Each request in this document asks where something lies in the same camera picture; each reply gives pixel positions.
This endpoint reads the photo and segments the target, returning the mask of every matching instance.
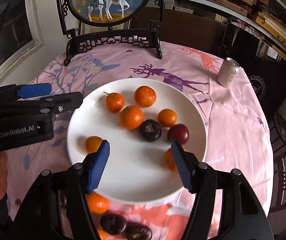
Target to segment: aluminum can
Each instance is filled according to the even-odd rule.
[[[239,69],[240,65],[234,59],[227,57],[216,76],[216,80],[223,87],[229,88],[232,86],[235,77],[239,73]]]

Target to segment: deer print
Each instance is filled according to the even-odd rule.
[[[103,7],[104,7],[104,2],[103,2],[103,0],[99,0],[99,4],[95,4],[95,3],[94,3],[95,1],[96,1],[96,0],[94,0],[93,3],[91,3],[91,4],[88,6],[90,22],[92,22],[91,12],[93,11],[93,9],[96,9],[97,7],[98,7],[99,10],[100,10],[100,20],[103,21],[102,10],[103,10]]]
[[[209,84],[209,83],[200,83],[200,82],[194,82],[194,81],[188,81],[188,80],[181,79],[178,76],[164,72],[165,71],[164,68],[153,68],[152,64],[151,65],[145,64],[144,66],[139,66],[139,67],[141,67],[142,69],[140,69],[140,68],[131,68],[131,69],[133,69],[134,73],[146,74],[146,76],[144,78],[147,78],[150,75],[161,76],[164,78],[163,83],[169,84],[172,87],[175,87],[176,89],[178,89],[180,91],[183,91],[183,86],[185,86],[185,87],[191,88],[193,90],[196,90],[198,92],[201,92],[202,94],[205,95],[204,92],[192,87],[191,84],[201,84],[201,85],[208,85]]]
[[[95,4],[95,3],[91,3],[89,6],[88,6],[88,9],[89,9],[89,20],[90,22],[92,22],[92,17],[91,17],[91,12],[93,11],[93,9],[96,9],[99,5],[98,4]]]
[[[105,0],[105,2],[106,2],[105,12],[106,12],[108,21],[113,20],[111,14],[110,14],[110,6],[112,4],[116,4],[116,5],[121,6],[121,9],[118,9],[118,11],[122,11],[122,19],[124,19],[124,11],[130,7],[130,5],[127,3],[126,0]]]
[[[209,54],[207,54],[205,52],[199,51],[197,49],[190,49],[190,48],[179,48],[179,49],[182,52],[185,52],[185,53],[182,53],[182,54],[191,55],[193,53],[193,54],[200,55],[201,56],[201,61],[202,61],[202,64],[203,64],[204,67],[212,69],[215,73],[219,72],[219,68],[214,66],[213,62],[221,63],[222,59],[220,59],[220,58],[218,58],[216,56],[212,56],[211,57],[211,55],[209,55]]]

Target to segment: table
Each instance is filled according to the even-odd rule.
[[[185,93],[199,108],[208,133],[205,161],[216,170],[240,169],[253,187],[267,215],[273,186],[273,153],[267,121],[244,70],[230,89],[216,82],[223,62],[213,55],[161,42],[163,59],[155,50],[128,44],[104,45],[76,55],[68,67],[65,55],[57,57],[32,83],[52,84],[52,93],[80,91],[84,96],[97,87],[123,78],[152,78]],[[8,154],[8,206],[14,219],[28,189],[44,169],[52,172],[71,166],[67,154],[67,127],[71,113],[55,122],[55,137],[11,150]],[[222,194],[217,191],[209,237],[217,234]],[[194,196],[187,190],[161,202],[146,205],[110,203],[109,210],[128,220],[148,225],[153,239],[180,239]],[[65,233],[72,236],[66,214]]]

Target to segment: orange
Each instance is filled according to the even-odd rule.
[[[100,196],[99,194],[93,192],[91,194],[86,194],[86,201],[89,210],[95,214],[103,214],[107,211],[110,201]]]
[[[134,100],[141,107],[150,107],[156,101],[156,93],[150,87],[141,86],[134,92]]]
[[[102,230],[101,228],[96,228],[96,231],[98,232],[101,240],[106,240],[108,233]]]
[[[163,164],[165,168],[168,168],[171,171],[178,171],[178,169],[176,168],[173,156],[172,156],[172,150],[171,148],[168,149],[163,157]]]
[[[105,104],[109,111],[112,113],[117,113],[124,106],[124,97],[119,93],[106,93],[107,97],[105,98]]]
[[[86,152],[89,153],[94,153],[97,152],[99,149],[103,139],[98,136],[90,136],[85,140],[85,149]]]
[[[171,109],[163,109],[157,116],[158,122],[164,127],[174,126],[177,119],[177,114]]]
[[[128,130],[138,128],[143,122],[143,112],[137,106],[127,106],[120,112],[120,124]]]

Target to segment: tangerine stem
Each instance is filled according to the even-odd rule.
[[[109,94],[109,93],[107,93],[107,92],[103,92],[104,94],[107,94],[108,96],[111,96],[112,98],[115,98],[115,95],[111,95],[111,94]]]

